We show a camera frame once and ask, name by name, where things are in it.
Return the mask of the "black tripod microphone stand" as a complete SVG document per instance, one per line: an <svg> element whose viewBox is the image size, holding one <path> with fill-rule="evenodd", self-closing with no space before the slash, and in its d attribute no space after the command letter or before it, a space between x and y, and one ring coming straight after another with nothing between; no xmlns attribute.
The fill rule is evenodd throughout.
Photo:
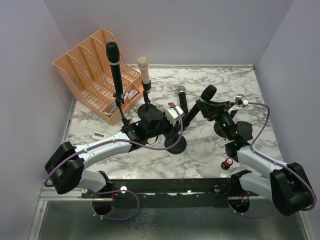
<svg viewBox="0 0 320 240"><path fill-rule="evenodd" d="M125 117L124 112L122 110L122 104L125 103L125 100L120 93L114 93L113 97L115 98L115 105L119 109L119 112L121 115L121 121L123 123L123 126L121 128L121 132L126 134L133 129L133 124L130 123L130 120Z"/></svg>

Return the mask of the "black microphone silver grille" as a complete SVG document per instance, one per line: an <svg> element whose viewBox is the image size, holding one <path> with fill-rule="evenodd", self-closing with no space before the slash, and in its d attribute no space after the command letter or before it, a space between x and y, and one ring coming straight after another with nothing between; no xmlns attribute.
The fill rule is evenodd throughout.
<svg viewBox="0 0 320 240"><path fill-rule="evenodd" d="M188 103L186 98L186 88L184 86L179 86L177 88L179 106L183 110L184 115L188 114Z"/></svg>

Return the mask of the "black microphone white band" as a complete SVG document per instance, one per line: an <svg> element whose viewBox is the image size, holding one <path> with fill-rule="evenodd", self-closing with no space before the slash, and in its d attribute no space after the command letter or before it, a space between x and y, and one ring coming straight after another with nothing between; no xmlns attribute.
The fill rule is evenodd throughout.
<svg viewBox="0 0 320 240"><path fill-rule="evenodd" d="M115 97L122 97L124 91L120 68L120 51L116 42L111 41L106 44L106 56L112 73Z"/></svg>

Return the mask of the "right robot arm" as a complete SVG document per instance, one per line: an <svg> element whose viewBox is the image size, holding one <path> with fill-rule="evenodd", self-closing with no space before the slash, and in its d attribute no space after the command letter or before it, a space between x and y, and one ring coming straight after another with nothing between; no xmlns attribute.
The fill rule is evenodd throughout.
<svg viewBox="0 0 320 240"><path fill-rule="evenodd" d="M216 134L229 141L225 144L227 156L261 174L246 173L239 177L238 182L244 191L269 199L284 216L312 210L317 198L303 167L296 162L278 161L256 150L254 144L258 137L253 136L252 124L233 121L237 111L249 104L247 100L240 104L230 101L195 102L205 119L215 121Z"/></svg>

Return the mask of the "peach pink microphone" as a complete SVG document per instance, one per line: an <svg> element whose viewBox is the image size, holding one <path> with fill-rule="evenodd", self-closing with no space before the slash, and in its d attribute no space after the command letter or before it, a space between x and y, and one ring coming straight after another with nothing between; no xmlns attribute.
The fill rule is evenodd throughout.
<svg viewBox="0 0 320 240"><path fill-rule="evenodd" d="M137 66L140 70L143 84L147 85L150 83L149 76L149 61L146 57L142 56L138 59Z"/></svg>

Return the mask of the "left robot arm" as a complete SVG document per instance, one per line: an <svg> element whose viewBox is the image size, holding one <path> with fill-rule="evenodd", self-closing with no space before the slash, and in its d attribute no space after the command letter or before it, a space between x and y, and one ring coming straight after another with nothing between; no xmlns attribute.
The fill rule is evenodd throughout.
<svg viewBox="0 0 320 240"><path fill-rule="evenodd" d="M139 148L155 150L150 146L149 139L161 135L168 137L176 130L178 138L163 148L165 151L172 150L183 139L184 112L172 102L168 105L165 112L150 108L141 120L124 125L121 131L109 138L77 146L73 146L69 141L62 143L44 166L47 172L44 185L54 187L59 195L75 188L99 192L110 184L110 181L102 171L87 171L91 165Z"/></svg>

